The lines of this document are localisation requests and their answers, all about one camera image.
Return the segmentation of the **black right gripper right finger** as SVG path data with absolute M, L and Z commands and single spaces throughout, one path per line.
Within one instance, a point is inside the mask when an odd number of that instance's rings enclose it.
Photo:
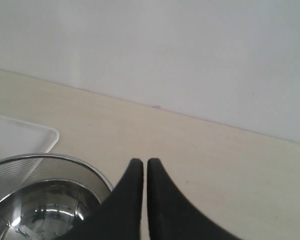
M 147 215 L 151 240 L 236 240 L 202 214 L 178 189 L 162 162 L 147 162 Z

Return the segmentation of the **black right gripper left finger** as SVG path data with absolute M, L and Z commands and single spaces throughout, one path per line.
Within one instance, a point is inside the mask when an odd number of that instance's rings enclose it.
M 133 158 L 111 194 L 88 218 L 58 240 L 139 240 L 143 162 Z

